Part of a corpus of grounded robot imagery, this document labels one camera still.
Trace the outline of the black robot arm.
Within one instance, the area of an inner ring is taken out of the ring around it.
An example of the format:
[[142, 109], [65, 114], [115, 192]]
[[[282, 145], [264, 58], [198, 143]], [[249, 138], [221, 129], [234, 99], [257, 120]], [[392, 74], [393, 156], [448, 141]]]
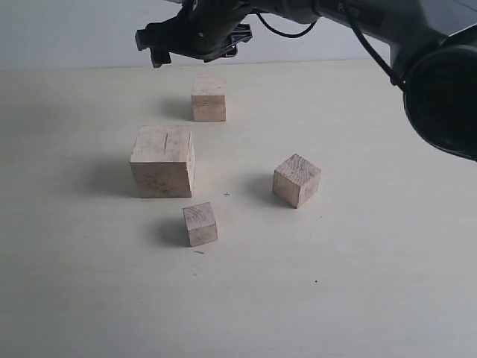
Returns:
[[312, 29], [322, 18], [350, 28], [402, 91], [406, 116], [432, 147], [476, 159], [474, 1], [182, 1], [176, 16], [135, 35], [154, 67], [173, 54], [204, 62], [236, 55], [252, 37], [246, 16], [271, 14]]

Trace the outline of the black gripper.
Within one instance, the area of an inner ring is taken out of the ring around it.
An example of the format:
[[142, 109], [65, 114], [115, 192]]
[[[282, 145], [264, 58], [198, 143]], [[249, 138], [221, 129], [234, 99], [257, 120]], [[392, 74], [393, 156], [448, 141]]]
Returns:
[[205, 62], [237, 55], [239, 43], [252, 39], [247, 1], [182, 1], [177, 16], [148, 23], [135, 34], [139, 51], [150, 49], [154, 68], [171, 64], [170, 51]]

